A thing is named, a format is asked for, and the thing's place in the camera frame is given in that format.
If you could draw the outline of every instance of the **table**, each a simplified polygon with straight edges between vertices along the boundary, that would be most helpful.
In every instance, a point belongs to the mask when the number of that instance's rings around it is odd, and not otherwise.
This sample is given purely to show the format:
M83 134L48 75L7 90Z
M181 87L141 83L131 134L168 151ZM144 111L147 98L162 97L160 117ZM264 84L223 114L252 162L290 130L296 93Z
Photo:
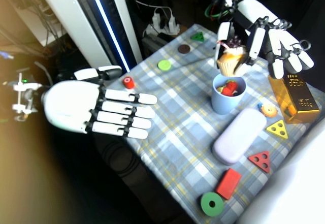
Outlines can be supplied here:
M200 31L204 33L204 42L190 39ZM134 91L154 94L158 98L153 106L156 116L148 138L127 139L127 142L193 220L226 224L239 217L311 125L287 124L288 140L266 131L260 132L245 155L231 166L242 178L231 199L224 202L223 213L213 218L206 216L200 208L200 197L214 191L223 172L229 168L212 155L213 142L243 108L257 108L261 102L278 106L268 82L267 65L258 61L243 76L248 87L240 105L228 115L218 115L212 110L212 80L218 74L213 61L215 42L215 33L195 24L126 75L133 77L136 83ZM191 52L179 53L177 48L180 44L188 44ZM157 63L162 59L172 63L169 71L158 69ZM122 79L109 88L126 90ZM322 108L325 93L311 86L310 90ZM267 124L280 119L282 116L278 114L268 119ZM247 159L249 155L265 150L270 153L269 174Z

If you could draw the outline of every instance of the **robotic hand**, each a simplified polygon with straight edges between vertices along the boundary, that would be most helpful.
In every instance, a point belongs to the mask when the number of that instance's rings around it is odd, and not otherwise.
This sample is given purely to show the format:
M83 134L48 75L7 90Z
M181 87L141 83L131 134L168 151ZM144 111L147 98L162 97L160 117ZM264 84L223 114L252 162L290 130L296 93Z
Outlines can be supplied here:
M257 0L223 0L220 15L224 14L230 14L248 34L245 52L232 71L235 76L245 74L257 61L261 50L269 62L270 75L276 79L283 77L284 67L295 74L314 66L306 53L310 43L298 41L287 31L291 23L278 18ZM226 42L234 38L237 39L233 24L222 22L218 30L215 60L222 56L222 44L227 49Z
M121 73L120 66L82 69L74 73L77 80L56 83L42 94L46 118L54 126L76 133L96 132L147 138L146 129L151 127L148 119L154 117L154 111L150 107L131 106L116 101L153 105L157 102L156 96L106 89L103 85L89 82L115 79ZM14 85L14 90L18 91L18 103L13 105L13 109L24 113L24 116L20 116L22 120L35 111L33 97L30 96L29 103L24 105L22 93L37 91L41 87L38 83L22 83L19 75L19 82Z

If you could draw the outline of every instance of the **red rectangular block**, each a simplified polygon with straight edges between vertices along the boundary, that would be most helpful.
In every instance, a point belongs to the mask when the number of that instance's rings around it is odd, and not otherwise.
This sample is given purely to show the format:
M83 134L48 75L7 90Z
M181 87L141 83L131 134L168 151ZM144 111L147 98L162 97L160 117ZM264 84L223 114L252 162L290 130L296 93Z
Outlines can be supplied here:
M217 194L229 200L241 177L238 172L229 168L216 189Z

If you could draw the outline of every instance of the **gold bar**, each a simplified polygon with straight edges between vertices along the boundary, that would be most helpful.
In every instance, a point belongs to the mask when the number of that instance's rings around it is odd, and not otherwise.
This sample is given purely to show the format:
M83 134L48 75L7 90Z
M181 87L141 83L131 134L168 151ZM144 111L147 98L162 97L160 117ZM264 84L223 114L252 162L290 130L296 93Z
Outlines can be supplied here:
M287 124L313 122L320 113L306 82L298 74L269 81Z

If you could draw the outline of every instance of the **red triangle block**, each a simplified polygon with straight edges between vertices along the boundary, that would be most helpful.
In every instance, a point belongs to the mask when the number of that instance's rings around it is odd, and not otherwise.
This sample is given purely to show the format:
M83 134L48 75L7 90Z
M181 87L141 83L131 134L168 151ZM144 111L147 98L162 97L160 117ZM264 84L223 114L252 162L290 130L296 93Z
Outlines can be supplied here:
M266 173L270 172L270 155L268 151L251 155L248 159Z

